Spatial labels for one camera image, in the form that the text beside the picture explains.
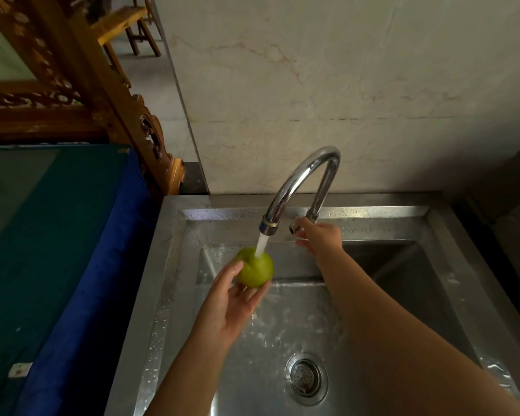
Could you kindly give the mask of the person's right hand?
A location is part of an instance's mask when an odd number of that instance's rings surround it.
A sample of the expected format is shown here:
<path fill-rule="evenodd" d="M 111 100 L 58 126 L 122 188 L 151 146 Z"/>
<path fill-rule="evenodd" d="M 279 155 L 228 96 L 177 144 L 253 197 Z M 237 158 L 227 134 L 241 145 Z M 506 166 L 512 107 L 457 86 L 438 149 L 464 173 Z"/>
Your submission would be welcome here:
<path fill-rule="evenodd" d="M 343 249 L 340 228 L 328 223 L 315 223 L 320 227 L 319 249 L 306 249 L 315 258 L 324 258 Z"/>

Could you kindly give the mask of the person's left hand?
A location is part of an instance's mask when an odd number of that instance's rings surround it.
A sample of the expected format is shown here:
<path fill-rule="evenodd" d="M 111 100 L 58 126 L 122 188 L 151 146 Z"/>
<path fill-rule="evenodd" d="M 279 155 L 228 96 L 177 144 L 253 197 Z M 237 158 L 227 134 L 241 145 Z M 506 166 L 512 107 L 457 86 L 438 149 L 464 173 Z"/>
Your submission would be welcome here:
<path fill-rule="evenodd" d="M 228 294 L 220 296 L 215 295 L 214 281 L 197 314 L 190 337 L 203 348 L 228 350 L 271 286 L 267 281 L 248 288 L 234 279 Z"/>

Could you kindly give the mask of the green round fruit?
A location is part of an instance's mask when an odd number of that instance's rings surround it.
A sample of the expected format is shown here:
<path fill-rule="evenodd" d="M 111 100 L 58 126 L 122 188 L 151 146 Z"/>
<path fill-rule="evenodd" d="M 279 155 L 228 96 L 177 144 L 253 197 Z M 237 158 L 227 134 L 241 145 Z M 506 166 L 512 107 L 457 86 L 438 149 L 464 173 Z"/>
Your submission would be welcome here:
<path fill-rule="evenodd" d="M 274 264 L 267 252 L 256 256 L 255 247 L 241 249 L 236 257 L 243 267 L 236 276 L 236 281 L 248 288 L 259 288 L 273 278 Z"/>

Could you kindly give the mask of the person's right forearm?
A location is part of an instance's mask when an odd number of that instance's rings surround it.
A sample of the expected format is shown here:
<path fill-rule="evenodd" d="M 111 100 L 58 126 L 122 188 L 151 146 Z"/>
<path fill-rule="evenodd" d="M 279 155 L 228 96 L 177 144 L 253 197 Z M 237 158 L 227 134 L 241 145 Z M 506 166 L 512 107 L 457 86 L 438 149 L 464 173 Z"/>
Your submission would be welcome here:
<path fill-rule="evenodd" d="M 317 247 L 315 257 L 377 413 L 520 416 L 516 399 L 392 299 L 341 247 Z"/>

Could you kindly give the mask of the person's left forearm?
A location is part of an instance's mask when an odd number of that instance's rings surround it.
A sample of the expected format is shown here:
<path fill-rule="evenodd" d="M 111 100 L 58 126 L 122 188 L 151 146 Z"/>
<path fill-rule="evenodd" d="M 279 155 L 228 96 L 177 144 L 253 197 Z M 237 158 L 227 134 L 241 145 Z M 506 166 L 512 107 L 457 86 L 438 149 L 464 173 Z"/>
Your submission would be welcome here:
<path fill-rule="evenodd" d="M 208 416 L 231 345 L 190 335 L 144 416 Z"/>

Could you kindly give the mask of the stainless steel sink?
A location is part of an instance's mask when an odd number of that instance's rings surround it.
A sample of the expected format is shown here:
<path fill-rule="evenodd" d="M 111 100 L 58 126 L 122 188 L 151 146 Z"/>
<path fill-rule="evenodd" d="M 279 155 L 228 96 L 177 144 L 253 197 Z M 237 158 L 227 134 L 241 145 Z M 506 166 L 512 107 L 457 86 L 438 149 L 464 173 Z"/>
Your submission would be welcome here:
<path fill-rule="evenodd" d="M 230 350 L 212 416 L 368 416 L 347 337 L 314 258 L 289 225 L 313 195 L 296 195 L 267 252 L 273 284 Z M 270 195 L 166 196 L 104 416 L 142 416 L 185 342 L 220 269 L 256 246 Z M 319 220 L 383 290 L 478 363 L 520 401 L 520 315 L 452 210 L 430 195 L 333 194 Z M 318 356 L 329 389 L 317 406 L 285 390 L 298 352 Z"/>

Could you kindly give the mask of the chrome curved faucet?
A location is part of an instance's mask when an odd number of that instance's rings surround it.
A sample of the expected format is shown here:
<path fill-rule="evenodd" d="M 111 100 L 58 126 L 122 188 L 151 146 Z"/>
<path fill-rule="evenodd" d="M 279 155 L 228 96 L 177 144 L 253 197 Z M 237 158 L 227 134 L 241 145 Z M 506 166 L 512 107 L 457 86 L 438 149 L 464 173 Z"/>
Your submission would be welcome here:
<path fill-rule="evenodd" d="M 312 205 L 305 215 L 312 223 L 317 222 L 320 209 L 340 166 L 340 150 L 335 146 L 325 146 L 313 152 L 286 179 L 262 217 L 259 224 L 259 231 L 262 235 L 273 236 L 277 232 L 283 212 L 294 194 L 310 175 L 324 164 L 326 164 L 326 170 Z"/>

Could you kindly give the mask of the metal sink drain strainer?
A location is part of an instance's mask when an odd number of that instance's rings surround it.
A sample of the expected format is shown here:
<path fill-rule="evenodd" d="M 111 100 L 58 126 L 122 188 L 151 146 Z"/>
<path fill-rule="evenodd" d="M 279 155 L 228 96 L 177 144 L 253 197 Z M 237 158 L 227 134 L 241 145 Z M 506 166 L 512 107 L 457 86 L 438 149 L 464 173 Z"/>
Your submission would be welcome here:
<path fill-rule="evenodd" d="M 308 352 L 293 354 L 285 365 L 285 390 L 302 406 L 317 406 L 326 397 L 329 382 L 322 360 Z"/>

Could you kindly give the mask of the blue mattress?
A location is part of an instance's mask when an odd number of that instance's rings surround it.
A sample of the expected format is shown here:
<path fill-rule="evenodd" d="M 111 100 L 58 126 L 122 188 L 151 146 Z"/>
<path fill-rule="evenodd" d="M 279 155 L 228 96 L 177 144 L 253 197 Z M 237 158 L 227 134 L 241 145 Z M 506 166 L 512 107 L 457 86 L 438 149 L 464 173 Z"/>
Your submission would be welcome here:
<path fill-rule="evenodd" d="M 122 162 L 99 237 L 35 358 L 12 416 L 103 416 L 160 206 L 137 154 Z"/>

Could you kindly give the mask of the green bed sheet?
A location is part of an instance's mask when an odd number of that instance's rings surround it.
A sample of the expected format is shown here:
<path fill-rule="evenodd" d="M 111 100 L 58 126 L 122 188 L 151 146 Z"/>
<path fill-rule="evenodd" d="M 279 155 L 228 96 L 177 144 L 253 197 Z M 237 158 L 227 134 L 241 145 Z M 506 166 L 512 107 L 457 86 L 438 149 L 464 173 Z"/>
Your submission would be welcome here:
<path fill-rule="evenodd" d="M 130 155 L 126 147 L 63 147 L 0 232 L 0 416 L 69 303 L 104 230 Z"/>

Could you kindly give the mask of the wooden bench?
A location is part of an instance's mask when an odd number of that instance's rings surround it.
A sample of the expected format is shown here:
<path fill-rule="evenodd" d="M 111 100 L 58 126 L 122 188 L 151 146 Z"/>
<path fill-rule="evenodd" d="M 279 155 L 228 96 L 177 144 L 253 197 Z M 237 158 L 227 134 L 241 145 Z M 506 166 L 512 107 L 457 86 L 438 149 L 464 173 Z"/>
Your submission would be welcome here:
<path fill-rule="evenodd" d="M 106 14 L 91 26 L 97 36 L 99 45 L 103 48 L 111 69 L 113 69 L 127 88 L 131 82 L 122 69 L 121 63 L 111 41 L 125 32 L 134 55 L 139 55 L 138 42 L 148 42 L 155 56 L 161 52 L 146 22 L 153 23 L 159 29 L 152 0 L 132 0 L 133 5 L 124 5 Z"/>

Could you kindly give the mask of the carved wooden bed frame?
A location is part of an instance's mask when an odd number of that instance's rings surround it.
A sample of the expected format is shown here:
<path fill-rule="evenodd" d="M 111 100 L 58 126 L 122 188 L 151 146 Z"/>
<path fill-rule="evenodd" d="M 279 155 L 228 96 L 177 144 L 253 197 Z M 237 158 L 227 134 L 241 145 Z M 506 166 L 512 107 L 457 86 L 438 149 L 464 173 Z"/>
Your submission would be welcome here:
<path fill-rule="evenodd" d="M 0 146 L 130 146 L 152 190 L 178 195 L 182 159 L 111 69 L 87 0 L 0 0 Z"/>

